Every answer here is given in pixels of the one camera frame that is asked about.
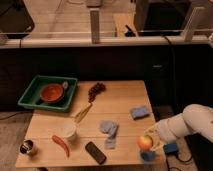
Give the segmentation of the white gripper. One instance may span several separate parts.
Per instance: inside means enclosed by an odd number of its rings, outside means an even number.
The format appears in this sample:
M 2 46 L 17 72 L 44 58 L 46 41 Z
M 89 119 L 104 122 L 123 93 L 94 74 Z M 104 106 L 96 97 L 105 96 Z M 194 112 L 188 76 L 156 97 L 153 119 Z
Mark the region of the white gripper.
M 162 141 L 158 141 L 157 143 L 155 143 L 151 147 L 151 149 L 150 149 L 151 151 L 157 151 L 158 149 L 162 148 L 165 145 L 165 143 L 169 143 L 172 138 L 172 134 L 168 129 L 166 120 L 160 120 L 159 122 L 157 122 L 155 124 L 155 127 L 152 126 L 152 127 L 147 128 L 144 131 L 144 134 L 145 135 L 154 135 L 154 134 L 156 134 L 156 132 Z

